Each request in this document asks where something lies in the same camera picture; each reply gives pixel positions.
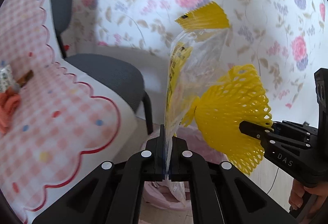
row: orange cloth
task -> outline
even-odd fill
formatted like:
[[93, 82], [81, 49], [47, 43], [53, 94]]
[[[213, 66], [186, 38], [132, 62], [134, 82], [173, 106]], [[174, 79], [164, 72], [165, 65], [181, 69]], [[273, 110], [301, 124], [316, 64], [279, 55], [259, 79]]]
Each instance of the orange cloth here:
[[0, 93], [0, 132], [6, 134], [11, 125], [12, 116], [20, 104], [20, 95], [9, 87], [5, 93]]

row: floor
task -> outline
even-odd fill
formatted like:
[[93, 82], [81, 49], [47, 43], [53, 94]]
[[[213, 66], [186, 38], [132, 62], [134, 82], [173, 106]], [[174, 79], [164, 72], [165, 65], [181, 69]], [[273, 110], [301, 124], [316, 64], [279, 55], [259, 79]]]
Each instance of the floor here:
[[[127, 160], [132, 154], [139, 152], [144, 141], [147, 140], [145, 121], [138, 118], [138, 127], [130, 140], [123, 147], [122, 151], [113, 160], [114, 163]], [[281, 205], [285, 210], [289, 210], [288, 198], [292, 187], [292, 177], [281, 169], [278, 170], [277, 178], [273, 184], [278, 167], [270, 161], [264, 159], [257, 166], [250, 176], [250, 179], [257, 184], [264, 192], [269, 192], [269, 196]], [[193, 224], [192, 210], [172, 211], [158, 209], [144, 200], [141, 204], [139, 220], [146, 224]]]

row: gray chair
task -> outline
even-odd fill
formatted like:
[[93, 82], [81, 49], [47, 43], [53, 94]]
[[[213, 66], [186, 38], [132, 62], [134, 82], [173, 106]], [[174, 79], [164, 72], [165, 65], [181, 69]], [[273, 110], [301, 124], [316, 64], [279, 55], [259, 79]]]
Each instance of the gray chair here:
[[151, 103], [140, 71], [127, 62], [103, 55], [76, 54], [67, 57], [61, 33], [68, 28], [71, 21], [72, 0], [50, 1], [56, 37], [65, 61], [112, 89], [129, 104], [134, 112], [142, 101], [145, 108], [147, 132], [151, 134], [153, 132]]

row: blue dot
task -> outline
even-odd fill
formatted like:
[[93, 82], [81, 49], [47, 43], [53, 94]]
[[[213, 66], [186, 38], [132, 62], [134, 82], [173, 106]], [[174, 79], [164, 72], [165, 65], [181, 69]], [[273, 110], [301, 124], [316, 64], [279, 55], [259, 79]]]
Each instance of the blue dot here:
[[96, 125], [102, 126], [104, 122], [101, 119], [96, 120]]
[[28, 125], [24, 125], [23, 126], [23, 132], [26, 132], [28, 130], [29, 126]]

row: red scalloped trim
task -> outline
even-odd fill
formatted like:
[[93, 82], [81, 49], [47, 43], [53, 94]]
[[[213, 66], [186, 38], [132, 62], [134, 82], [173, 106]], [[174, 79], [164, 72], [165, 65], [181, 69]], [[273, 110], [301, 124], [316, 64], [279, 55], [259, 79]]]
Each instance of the red scalloped trim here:
[[[100, 147], [100, 148], [97, 148], [97, 149], [94, 149], [94, 150], [83, 150], [83, 151], [81, 151], [81, 152], [79, 153], [79, 157], [78, 157], [79, 160], [78, 160], [77, 168], [76, 168], [76, 170], [74, 171], [73, 175], [72, 175], [68, 180], [64, 181], [63, 183], [56, 184], [56, 185], [51, 185], [51, 184], [46, 184], [46, 185], [44, 185], [44, 186], [43, 186], [44, 199], [43, 199], [41, 205], [39, 205], [38, 207], [36, 207], [36, 208], [34, 208], [34, 209], [30, 209], [30, 208], [26, 208], [26, 207], [24, 207], [23, 210], [25, 211], [25, 214], [26, 214], [26, 211], [31, 211], [31, 212], [38, 211], [38, 210], [40, 210], [40, 209], [45, 205], [45, 203], [46, 203], [46, 201], [47, 201], [47, 192], [46, 192], [46, 189], [47, 189], [47, 188], [60, 188], [60, 187], [63, 187], [63, 186], [65, 186], [65, 185], [69, 184], [69, 183], [70, 183], [70, 182], [76, 177], [76, 175], [78, 174], [78, 171], [79, 171], [80, 166], [81, 166], [82, 155], [84, 155], [84, 154], [94, 154], [94, 153], [98, 153], [98, 152], [100, 152], [101, 150], [103, 150], [103, 149], [105, 149], [106, 147], [108, 147], [108, 146], [112, 143], [112, 141], [116, 138], [116, 136], [117, 136], [117, 134], [118, 134], [118, 131], [119, 131], [119, 128], [120, 128], [120, 126], [121, 126], [121, 114], [120, 114], [120, 112], [119, 112], [119, 108], [118, 108], [118, 106], [115, 104], [115, 102], [114, 102], [113, 100], [111, 100], [110, 98], [107, 98], [107, 97], [105, 97], [105, 96], [94, 96], [94, 95], [93, 95], [93, 87], [92, 87], [90, 84], [88, 84], [88, 83], [86, 83], [86, 82], [76, 82], [77, 76], [76, 76], [75, 74], [72, 74], [72, 73], [66, 73], [66, 72], [67, 72], [67, 68], [66, 68], [66, 67], [60, 67], [60, 63], [59, 63], [59, 62], [55, 62], [55, 51], [54, 51], [54, 49], [48, 44], [49, 39], [50, 39], [50, 32], [49, 32], [48, 28], [44, 25], [44, 23], [45, 23], [45, 21], [46, 21], [46, 19], [47, 19], [47, 12], [46, 12], [46, 10], [45, 10], [44, 8], [42, 8], [42, 5], [43, 5], [44, 1], [45, 1], [45, 0], [42, 0], [42, 1], [40, 2], [39, 8], [42, 9], [42, 10], [44, 11], [44, 14], [45, 14], [45, 17], [44, 17], [44, 19], [43, 19], [43, 23], [42, 23], [42, 27], [44, 27], [44, 28], [46, 29], [46, 31], [47, 31], [47, 39], [46, 39], [45, 44], [46, 44], [46, 45], [51, 49], [51, 51], [52, 51], [52, 61], [51, 61], [51, 63], [52, 63], [52, 64], [54, 64], [54, 63], [58, 64], [58, 68], [57, 68], [57, 69], [65, 69], [65, 72], [63, 73], [63, 75], [73, 75], [73, 76], [74, 76], [74, 80], [73, 80], [73, 83], [74, 83], [74, 84], [85, 84], [85, 85], [87, 85], [87, 86], [89, 87], [89, 89], [90, 89], [90, 93], [89, 93], [89, 97], [90, 97], [90, 98], [101, 98], [101, 99], [104, 99], [104, 100], [107, 100], [107, 101], [111, 102], [111, 103], [114, 105], [114, 107], [115, 107], [115, 109], [116, 109], [116, 112], [117, 112], [117, 123], [116, 123], [116, 127], [117, 127], [117, 129], [116, 129], [116, 131], [115, 131], [115, 134], [114, 134], [113, 138], [112, 138], [107, 144], [105, 144], [104, 146], [102, 146], [102, 147]], [[25, 220], [24, 220], [24, 224], [27, 224], [27, 223], [28, 223], [28, 217], [27, 217], [27, 214], [26, 214], [26, 218], [25, 218]]]

